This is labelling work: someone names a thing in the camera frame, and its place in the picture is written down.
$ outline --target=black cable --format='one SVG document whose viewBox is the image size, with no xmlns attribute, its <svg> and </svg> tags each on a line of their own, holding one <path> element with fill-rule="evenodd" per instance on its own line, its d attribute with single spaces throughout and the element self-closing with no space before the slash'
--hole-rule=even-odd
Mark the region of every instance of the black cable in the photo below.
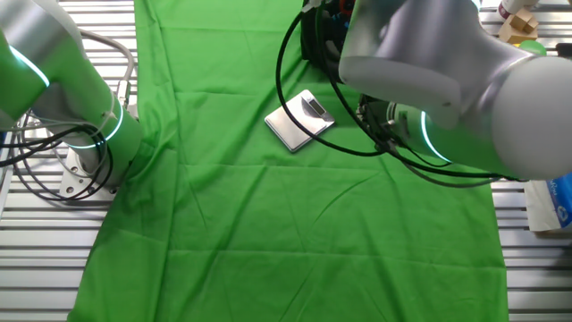
<svg viewBox="0 0 572 322">
<path fill-rule="evenodd" d="M 39 146 L 38 148 L 31 149 L 29 152 L 18 155 L 16 157 L 10 157 L 9 159 L 7 159 L 5 161 L 0 162 L 0 167 L 4 167 L 4 166 L 8 166 L 8 165 L 15 165 L 16 163 L 38 153 L 39 151 L 41 151 L 43 148 L 47 147 L 48 145 L 49 145 L 49 143 L 44 143 L 41 146 Z"/>
<path fill-rule="evenodd" d="M 366 112 L 366 119 L 368 123 L 374 123 L 374 124 L 379 124 L 379 120 L 377 119 L 377 116 L 375 116 L 372 113 L 371 108 L 369 108 L 369 106 L 364 107 L 364 111 Z M 433 164 L 427 160 L 425 160 L 424 158 L 422 158 L 421 156 L 419 156 L 418 153 L 416 153 L 410 146 L 408 146 L 407 144 L 405 144 L 405 142 L 403 142 L 397 135 L 395 135 L 394 133 L 392 133 L 391 131 L 388 131 L 387 129 L 384 128 L 384 126 L 379 126 L 379 130 L 383 132 L 384 137 L 386 138 L 391 138 L 392 140 L 395 140 L 396 142 L 398 142 L 398 145 L 400 147 L 404 147 L 406 148 L 409 152 L 411 152 L 411 154 L 413 154 L 415 157 L 417 157 L 419 160 L 421 160 L 423 163 L 425 163 L 426 165 L 430 165 L 432 167 L 437 167 L 437 168 L 444 168 L 447 166 L 452 165 L 451 162 L 447 162 L 444 165 L 436 165 Z"/>
<path fill-rule="evenodd" d="M 94 136 L 93 133 L 96 133 L 96 132 L 97 132 L 97 129 L 96 129 L 95 127 L 92 127 L 92 128 L 90 128 L 90 127 L 88 127 L 88 126 L 82 126 L 82 127 L 80 127 L 80 129 L 78 129 L 78 128 L 75 128 L 75 129 L 76 129 L 77 131 L 82 131 L 82 132 L 87 133 L 87 135 L 89 135 L 89 136 L 92 138 L 92 140 L 94 141 L 94 143 L 95 143 L 95 145 L 96 145 L 97 155 L 98 155 L 99 162 L 102 162 L 102 161 L 103 161 L 103 160 L 102 160 L 102 151 L 101 151 L 101 145 L 102 145 L 102 144 L 100 144 L 100 142 L 101 142 L 101 141 L 105 141 L 105 138 L 103 137 L 103 135 L 102 135 L 101 133 L 98 133 L 97 136 Z M 14 145 L 13 142 L 14 142 L 14 139 L 15 139 L 15 138 L 16 138 L 16 136 L 13 136 L 13 139 L 12 139 L 12 142 L 11 142 L 12 145 Z M 101 173 L 102 167 L 98 167 L 98 169 L 96 170 L 96 173 L 94 174 L 93 179 L 92 179 L 91 182 L 88 184 L 88 186 L 87 186 L 84 190 L 82 190 L 82 191 L 78 192 L 77 194 L 75 194 L 75 195 L 73 195 L 73 196 L 70 196 L 70 197 L 64 197 L 64 196 L 61 196 L 61 195 L 59 195 L 59 194 L 57 194 L 57 193 L 51 192 L 51 191 L 36 177 L 36 175 L 34 175 L 34 174 L 31 172 L 31 169 L 30 169 L 30 167 L 29 167 L 29 164 L 27 163 L 27 161 L 26 161 L 25 159 L 24 159 L 23 161 L 24 161 L 24 165 L 25 165 L 26 169 L 28 170 L 28 174 L 32 177 L 32 179 L 34 179 L 34 181 L 35 181 L 40 187 L 42 187 L 42 188 L 46 191 L 46 193 L 50 193 L 51 195 L 55 196 L 55 198 L 46 197 L 46 196 L 43 196 L 43 195 L 41 194 L 42 192 L 36 192 L 36 191 L 34 191 L 34 190 L 28 185 L 28 183 L 24 181 L 24 178 L 23 178 L 23 176 L 21 175 L 21 172 L 20 172 L 20 168 L 19 168 L 17 165 L 14 166 L 14 172 L 16 173 L 16 175 L 18 176 L 18 178 L 21 180 L 22 184 L 24 184 L 24 186 L 26 186 L 26 188 L 27 188 L 30 192 L 34 193 L 34 195 L 36 195 L 37 197 L 39 197 L 39 198 L 41 198 L 41 199 L 48 200 L 48 201 L 77 201 L 77 200 L 86 199 L 86 198 L 89 198 L 89 197 L 93 196 L 93 195 L 96 194 L 99 190 L 101 190 L 101 189 L 105 186 L 105 184 L 109 181 L 109 178 L 111 177 L 111 174 L 112 174 L 112 172 L 113 172 L 114 161 L 113 161 L 113 156 L 111 155 L 111 149 L 109 148 L 109 145 L 107 145 L 107 144 L 105 144 L 105 145 L 106 145 L 107 152 L 108 152 L 107 154 L 109 155 L 109 170 L 108 170 L 108 172 L 107 172 L 106 177 L 105 177 L 104 180 L 102 181 L 102 183 L 101 183 L 97 188 L 95 188 L 95 189 L 92 188 L 92 186 L 96 183 L 97 177 L 98 177 L 98 176 L 100 175 L 100 173 Z M 84 194 L 85 192 L 87 192 L 88 195 L 81 197 L 81 195 Z"/>
<path fill-rule="evenodd" d="M 418 158 L 419 160 L 421 160 L 421 162 L 425 163 L 426 165 L 432 166 L 432 167 L 436 167 L 436 168 L 444 168 L 450 165 L 453 165 L 452 162 L 447 162 L 444 165 L 436 165 L 434 163 L 431 163 L 427 160 L 425 160 L 423 157 L 419 156 L 419 154 L 417 152 L 415 152 L 412 148 L 410 148 L 408 145 L 404 144 L 403 145 L 409 152 L 411 152 L 411 154 L 413 154 L 416 158 Z"/>
<path fill-rule="evenodd" d="M 418 176 L 419 178 L 433 183 L 433 184 L 437 184 L 440 185 L 442 187 L 447 187 L 447 188 L 457 188 L 457 189 L 471 189 L 471 188 L 478 188 L 478 187 L 482 187 L 485 186 L 487 184 L 491 184 L 493 182 L 497 182 L 498 180 L 500 180 L 501 178 L 491 178 L 491 179 L 486 179 L 484 181 L 481 182 L 475 182 L 475 183 L 451 183 L 451 182 L 443 182 L 441 180 L 437 180 L 434 179 L 428 175 L 422 174 L 419 170 L 417 170 L 416 168 L 414 168 L 411 165 L 406 165 L 403 164 L 407 169 L 409 169 L 409 171 L 411 171 L 413 174 L 415 174 L 416 176 Z"/>
<path fill-rule="evenodd" d="M 320 59 L 322 60 L 322 64 L 326 64 L 326 56 L 325 56 L 325 43 L 324 43 L 324 33 L 322 32 L 322 18 L 323 18 L 323 14 L 324 14 L 324 6 L 325 6 L 325 2 L 323 1 L 320 6 L 318 7 L 318 9 L 315 11 L 315 37 L 317 39 L 318 42 L 318 51 L 320 52 Z M 375 136 L 366 128 L 366 126 L 361 122 L 361 120 L 359 120 L 358 116 L 354 113 L 354 111 L 351 109 L 351 107 L 349 107 L 348 101 L 346 100 L 346 98 L 343 96 L 343 94 L 341 94 L 340 88 L 338 87 L 338 82 L 333 78 L 332 72 L 330 71 L 329 68 L 325 68 L 326 70 L 326 76 L 328 76 L 328 80 L 330 81 L 330 84 L 333 87 L 333 91 L 336 92 L 336 96 L 338 97 L 338 99 L 340 100 L 341 104 L 343 105 L 343 108 L 346 110 L 346 112 L 348 112 L 349 116 L 351 116 L 351 118 L 354 120 L 354 122 L 357 124 L 357 126 L 359 126 L 359 128 L 361 129 L 361 131 L 363 131 L 365 134 L 367 134 L 367 136 L 373 140 L 376 141 Z"/>
<path fill-rule="evenodd" d="M 26 113 L 26 116 L 24 116 L 24 121 L 23 121 L 21 127 L 22 127 L 22 128 L 26 128 L 26 127 L 28 126 L 28 121 L 29 121 L 29 113 Z M 26 142 L 26 131 L 25 131 L 25 130 L 21 131 L 21 141 L 22 141 L 22 142 Z M 51 149 L 53 149 L 53 148 L 57 148 L 57 146 L 59 146 L 59 145 L 62 144 L 62 143 L 63 143 L 63 142 L 62 142 L 61 140 L 58 140 L 58 141 L 52 143 L 52 145 L 50 145 L 49 147 L 45 147 L 45 148 L 43 148 L 43 149 L 40 150 L 40 151 L 48 151 L 48 150 L 51 150 Z"/>
<path fill-rule="evenodd" d="M 278 99 L 280 100 L 280 103 L 282 104 L 282 108 L 284 109 L 284 112 L 286 112 L 286 115 L 290 118 L 290 120 L 294 124 L 296 124 L 296 126 L 298 126 L 298 128 L 301 129 L 307 136 L 309 136 L 310 138 L 324 144 L 328 148 L 333 148 L 333 149 L 336 149 L 340 152 L 344 152 L 344 153 L 351 154 L 353 156 L 359 156 L 359 157 L 378 157 L 378 156 L 382 155 L 383 152 L 360 152 L 360 151 L 355 151 L 355 150 L 352 150 L 349 148 L 344 148 L 344 147 L 338 146 L 338 145 L 333 144 L 327 140 L 323 140 L 322 138 L 315 136 L 314 133 L 309 131 L 306 127 L 304 127 L 304 125 L 302 125 L 300 122 L 298 122 L 296 117 L 294 117 L 294 115 L 292 114 L 292 112 L 288 108 L 288 106 L 286 104 L 286 99 L 284 98 L 284 94 L 282 92 L 282 61 L 284 59 L 284 54 L 286 53 L 286 46 L 288 45 L 290 38 L 292 37 L 292 33 L 294 33 L 294 30 L 296 29 L 296 27 L 298 26 L 298 24 L 302 20 L 302 15 L 303 15 L 302 12 L 298 13 L 298 15 L 296 16 L 296 18 L 294 19 L 294 21 L 292 22 L 292 24 L 288 28 L 288 31 L 286 31 L 286 35 L 284 36 L 284 40 L 282 41 L 282 45 L 280 47 L 280 52 L 278 53 L 278 61 L 276 62 L 276 91 L 278 93 Z"/>
</svg>

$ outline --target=green tablecloth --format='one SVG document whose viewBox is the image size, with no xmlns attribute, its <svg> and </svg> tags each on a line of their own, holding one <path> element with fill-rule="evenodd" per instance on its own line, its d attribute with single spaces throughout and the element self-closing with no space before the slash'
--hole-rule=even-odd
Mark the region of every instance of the green tablecloth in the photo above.
<svg viewBox="0 0 572 322">
<path fill-rule="evenodd" d="M 301 0 L 137 0 L 145 139 L 91 252 L 70 321 L 507 321 L 491 190 L 440 188 L 390 157 L 264 117 Z M 372 150 L 325 81 L 285 58 L 285 93 Z M 349 93 L 356 102 L 356 94 Z"/>
</svg>

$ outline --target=white cylinder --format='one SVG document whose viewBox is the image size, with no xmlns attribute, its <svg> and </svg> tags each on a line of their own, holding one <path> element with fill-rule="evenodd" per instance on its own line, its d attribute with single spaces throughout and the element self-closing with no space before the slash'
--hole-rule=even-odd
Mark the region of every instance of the white cylinder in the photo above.
<svg viewBox="0 0 572 322">
<path fill-rule="evenodd" d="M 511 14 L 518 13 L 522 8 L 532 9 L 538 0 L 502 0 L 499 4 L 499 14 L 502 18 L 508 19 Z"/>
<path fill-rule="evenodd" d="M 492 104 L 492 141 L 519 178 L 572 172 L 572 62 L 539 57 L 518 65 Z"/>
</svg>

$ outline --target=metal rack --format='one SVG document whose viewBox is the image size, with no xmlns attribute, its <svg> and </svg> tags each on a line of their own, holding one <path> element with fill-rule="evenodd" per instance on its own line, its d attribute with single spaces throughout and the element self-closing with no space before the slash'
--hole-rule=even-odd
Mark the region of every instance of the metal rack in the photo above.
<svg viewBox="0 0 572 322">
<path fill-rule="evenodd" d="M 490 32 L 502 24 L 495 12 L 499 1 L 483 0 L 481 20 Z M 60 4 L 81 28 L 122 42 L 137 57 L 132 1 L 61 0 Z M 535 14 L 541 23 L 540 41 L 555 55 L 557 43 L 572 42 L 572 6 L 567 0 L 541 0 L 541 4 Z M 114 88 L 127 61 L 95 41 L 84 44 L 88 57 Z M 137 81 L 132 83 L 131 103 L 136 104 Z M 67 151 L 59 148 L 58 153 L 65 157 Z M 55 156 L 46 152 L 30 161 L 34 174 L 58 190 L 63 169 Z M 0 193 L 0 204 L 5 199 L 0 219 L 0 321 L 65 321 L 109 203 L 57 207 L 36 198 L 10 174 L 2 187 L 8 193 Z M 572 321 L 572 236 L 542 238 L 528 231 L 522 183 L 497 182 L 492 188 L 508 268 L 510 320 Z"/>
</svg>

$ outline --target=gray robot arm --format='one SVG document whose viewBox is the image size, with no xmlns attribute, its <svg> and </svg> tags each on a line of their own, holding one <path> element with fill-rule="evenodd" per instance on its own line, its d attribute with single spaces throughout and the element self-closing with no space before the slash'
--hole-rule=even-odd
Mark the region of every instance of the gray robot arm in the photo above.
<svg viewBox="0 0 572 322">
<path fill-rule="evenodd" d="M 0 0 L 2 33 L 16 58 L 37 75 L 29 85 L 34 90 L 2 89 L 26 95 L 26 100 L 10 106 L 12 114 L 22 115 L 32 108 L 43 123 L 90 123 L 101 129 L 114 157 L 108 185 L 119 185 L 139 148 L 141 129 L 89 62 L 72 18 L 54 0 Z M 49 130 L 57 134 L 71 127 Z M 93 172 L 99 162 L 92 138 L 81 134 L 63 141 L 80 156 L 84 170 Z"/>
<path fill-rule="evenodd" d="M 399 103 L 397 132 L 426 154 L 526 179 L 572 172 L 572 63 L 488 35 L 471 0 L 358 0 L 340 76 Z"/>
</svg>

